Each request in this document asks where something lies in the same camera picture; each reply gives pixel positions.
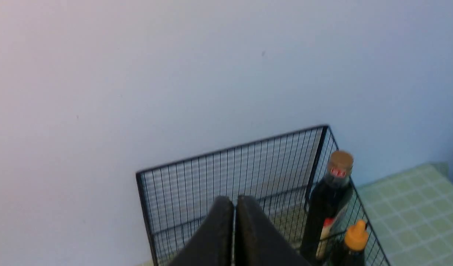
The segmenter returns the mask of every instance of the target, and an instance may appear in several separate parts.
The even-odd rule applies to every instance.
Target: grid tile pattern
[[[453,265],[453,185],[425,164],[358,188],[395,266]]]

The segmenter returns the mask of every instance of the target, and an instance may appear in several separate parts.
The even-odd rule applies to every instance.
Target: white wall
[[[318,123],[453,177],[453,1],[0,1],[0,266],[145,261],[136,170]]]

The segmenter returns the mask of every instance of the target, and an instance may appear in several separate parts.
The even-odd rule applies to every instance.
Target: metal wire rack
[[[316,126],[218,150],[137,173],[137,185],[154,265],[167,265],[195,233],[214,198],[237,204],[251,195],[277,230],[299,248],[306,222],[304,206],[338,150],[328,126]],[[339,234],[358,219],[368,222],[365,255],[369,266],[388,266],[372,225],[355,192]]]

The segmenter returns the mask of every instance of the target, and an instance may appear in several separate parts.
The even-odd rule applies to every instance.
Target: soy sauce bottle
[[[330,266],[365,266],[365,247],[369,234],[362,219],[350,226],[345,239],[331,251]]]
[[[321,265],[327,259],[330,245],[326,238],[336,233],[334,228],[353,195],[352,168],[353,157],[345,151],[335,151],[330,156],[325,176],[311,193],[300,254],[312,265]]]

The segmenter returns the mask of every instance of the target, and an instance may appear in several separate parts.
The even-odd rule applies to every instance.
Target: red label
[[[327,227],[333,224],[335,222],[335,218],[326,218],[325,222],[323,222],[323,227]]]
[[[346,176],[346,171],[332,167],[330,170],[331,175],[335,177],[344,178]]]

